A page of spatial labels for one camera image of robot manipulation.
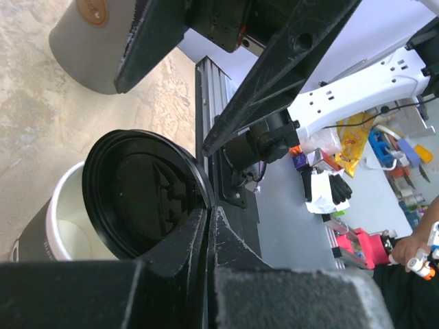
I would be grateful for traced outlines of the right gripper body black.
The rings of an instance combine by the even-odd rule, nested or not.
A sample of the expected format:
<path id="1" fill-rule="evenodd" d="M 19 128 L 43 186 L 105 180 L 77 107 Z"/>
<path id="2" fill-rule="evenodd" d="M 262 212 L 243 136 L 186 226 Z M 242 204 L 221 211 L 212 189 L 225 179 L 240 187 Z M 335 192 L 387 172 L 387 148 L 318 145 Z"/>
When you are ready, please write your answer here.
<path id="1" fill-rule="evenodd" d="M 266 46 L 282 28 L 295 7 L 294 1 L 191 1 L 186 11 L 188 27 L 232 53 L 255 42 Z"/>

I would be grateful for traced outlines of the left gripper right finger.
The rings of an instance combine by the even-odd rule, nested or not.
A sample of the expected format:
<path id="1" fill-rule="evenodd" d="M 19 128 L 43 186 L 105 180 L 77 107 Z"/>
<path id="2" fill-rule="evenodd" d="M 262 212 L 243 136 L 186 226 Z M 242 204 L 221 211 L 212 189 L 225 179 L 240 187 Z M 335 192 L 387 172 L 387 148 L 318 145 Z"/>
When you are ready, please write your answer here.
<path id="1" fill-rule="evenodd" d="M 211 213 L 207 295 L 214 328 L 392 328 L 381 293 L 358 269 L 273 269 Z"/>

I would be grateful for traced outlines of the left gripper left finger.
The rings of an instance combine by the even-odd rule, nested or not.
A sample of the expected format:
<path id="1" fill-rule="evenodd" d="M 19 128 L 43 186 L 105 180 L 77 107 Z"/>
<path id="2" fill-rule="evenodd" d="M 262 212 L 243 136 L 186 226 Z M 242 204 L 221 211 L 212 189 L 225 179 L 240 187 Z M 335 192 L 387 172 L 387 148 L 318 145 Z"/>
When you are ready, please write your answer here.
<path id="1" fill-rule="evenodd" d="M 1 327 L 203 328 L 208 216 L 134 260 L 2 264 Z"/>

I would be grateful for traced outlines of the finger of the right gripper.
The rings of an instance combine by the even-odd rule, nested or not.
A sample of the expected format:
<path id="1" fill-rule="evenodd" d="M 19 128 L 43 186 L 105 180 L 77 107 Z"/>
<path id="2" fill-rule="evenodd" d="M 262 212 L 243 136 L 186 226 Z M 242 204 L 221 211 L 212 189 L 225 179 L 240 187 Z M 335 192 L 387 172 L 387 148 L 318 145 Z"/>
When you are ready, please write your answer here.
<path id="1" fill-rule="evenodd" d="M 206 135 L 203 155 L 286 109 L 358 6 L 358 1 L 299 1 Z"/>
<path id="2" fill-rule="evenodd" d="M 190 1 L 136 1 L 126 47 L 114 80 L 118 93 L 133 89 L 183 39 Z"/>

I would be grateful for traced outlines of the black coffee cup lid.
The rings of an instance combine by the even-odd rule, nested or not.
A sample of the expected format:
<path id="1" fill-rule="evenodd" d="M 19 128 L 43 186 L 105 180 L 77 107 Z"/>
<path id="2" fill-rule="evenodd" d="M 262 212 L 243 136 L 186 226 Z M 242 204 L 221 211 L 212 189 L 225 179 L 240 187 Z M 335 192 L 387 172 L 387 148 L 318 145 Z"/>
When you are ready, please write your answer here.
<path id="1" fill-rule="evenodd" d="M 118 259 L 143 255 L 196 208 L 214 203 L 199 162 L 175 142 L 145 130 L 113 130 L 92 146 L 82 195 L 96 233 Z"/>

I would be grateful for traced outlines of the dark paper coffee cup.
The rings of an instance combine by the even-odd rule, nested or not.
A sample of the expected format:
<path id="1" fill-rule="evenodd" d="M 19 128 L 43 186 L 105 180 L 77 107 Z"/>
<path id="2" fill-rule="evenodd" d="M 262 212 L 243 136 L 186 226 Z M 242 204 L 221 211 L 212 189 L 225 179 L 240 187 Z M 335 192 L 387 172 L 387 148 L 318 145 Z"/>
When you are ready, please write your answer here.
<path id="1" fill-rule="evenodd" d="M 84 163 L 58 181 L 51 199 L 15 240 L 10 260 L 116 260 L 88 217 L 82 194 Z"/>

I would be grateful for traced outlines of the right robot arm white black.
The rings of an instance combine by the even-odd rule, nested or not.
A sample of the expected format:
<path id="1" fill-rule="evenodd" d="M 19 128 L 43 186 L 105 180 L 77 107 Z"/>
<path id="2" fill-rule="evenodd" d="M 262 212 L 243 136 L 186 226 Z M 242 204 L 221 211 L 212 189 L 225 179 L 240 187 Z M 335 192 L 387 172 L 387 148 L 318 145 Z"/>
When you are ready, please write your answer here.
<path id="1" fill-rule="evenodd" d="M 258 60 L 202 144 L 222 149 L 233 169 L 274 162 L 333 122 L 369 108 L 438 93 L 438 21 L 376 64 L 303 92 L 319 61 L 358 7 L 357 1 L 137 1 L 114 80 L 136 86 L 193 29 L 233 52 L 245 38 Z"/>

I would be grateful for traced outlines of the person hand background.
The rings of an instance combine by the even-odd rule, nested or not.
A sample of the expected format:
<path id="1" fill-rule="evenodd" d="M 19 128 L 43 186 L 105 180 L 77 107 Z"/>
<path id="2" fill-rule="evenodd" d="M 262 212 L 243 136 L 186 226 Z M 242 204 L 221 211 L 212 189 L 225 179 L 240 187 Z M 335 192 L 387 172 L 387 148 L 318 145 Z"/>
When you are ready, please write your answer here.
<path id="1" fill-rule="evenodd" d="M 421 233 L 412 233 L 401 239 L 392 250 L 393 259 L 400 265 L 405 266 L 405 271 L 410 272 L 407 263 L 411 258 L 415 257 L 418 249 L 423 249 L 425 252 L 430 252 L 430 247 L 427 245 L 428 237 Z"/>

